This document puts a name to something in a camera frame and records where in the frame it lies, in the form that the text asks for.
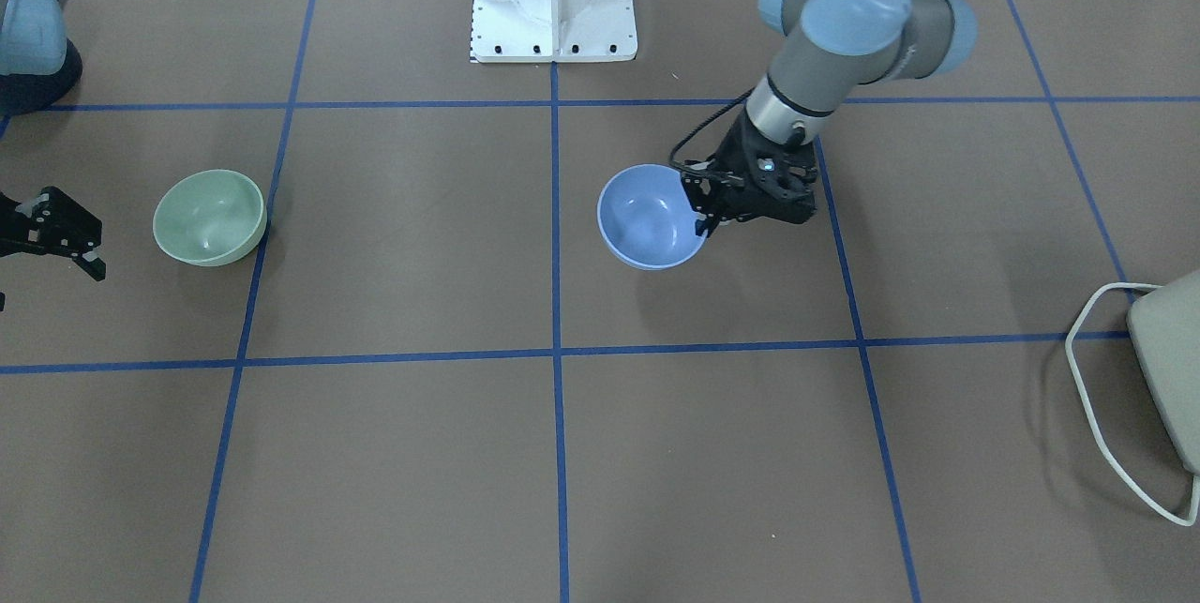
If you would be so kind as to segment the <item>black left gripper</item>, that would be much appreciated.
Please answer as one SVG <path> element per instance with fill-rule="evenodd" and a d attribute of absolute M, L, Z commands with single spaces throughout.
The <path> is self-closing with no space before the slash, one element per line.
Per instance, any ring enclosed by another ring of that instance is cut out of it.
<path fill-rule="evenodd" d="M 750 219 L 805 223 L 816 214 L 818 181 L 815 143 L 793 133 L 776 144 L 740 112 L 716 147 L 716 171 L 708 165 L 682 165 L 686 201 L 697 214 L 696 235 L 710 238 L 716 227 Z"/>

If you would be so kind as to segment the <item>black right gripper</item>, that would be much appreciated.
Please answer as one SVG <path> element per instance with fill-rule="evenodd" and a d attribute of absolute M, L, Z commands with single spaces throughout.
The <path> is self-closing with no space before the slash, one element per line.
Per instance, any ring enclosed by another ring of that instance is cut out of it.
<path fill-rule="evenodd" d="M 34 201 L 1 196 L 1 256 L 56 253 L 73 259 L 94 281 L 107 277 L 98 257 L 103 223 L 67 193 L 47 186 Z"/>

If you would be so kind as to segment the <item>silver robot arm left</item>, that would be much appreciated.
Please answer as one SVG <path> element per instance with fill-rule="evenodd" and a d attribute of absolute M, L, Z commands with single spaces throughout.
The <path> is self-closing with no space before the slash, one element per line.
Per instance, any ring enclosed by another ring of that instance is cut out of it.
<path fill-rule="evenodd" d="M 815 141 L 859 85 L 926 79 L 968 59 L 978 20 L 964 0 L 757 0 L 782 47 L 736 120 L 702 161 L 668 165 L 696 214 L 698 238 L 720 223 L 805 223 L 816 211 Z"/>

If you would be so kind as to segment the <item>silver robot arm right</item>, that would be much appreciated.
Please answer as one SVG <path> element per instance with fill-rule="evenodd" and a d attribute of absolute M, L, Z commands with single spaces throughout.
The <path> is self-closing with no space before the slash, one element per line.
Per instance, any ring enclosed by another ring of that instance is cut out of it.
<path fill-rule="evenodd" d="M 59 0 L 2 0 L 1 115 L 47 109 L 79 80 L 83 64 Z M 103 223 L 55 186 L 34 201 L 1 197 L 1 253 L 35 253 L 72 261 L 86 277 L 102 281 L 106 264 L 98 257 Z"/>

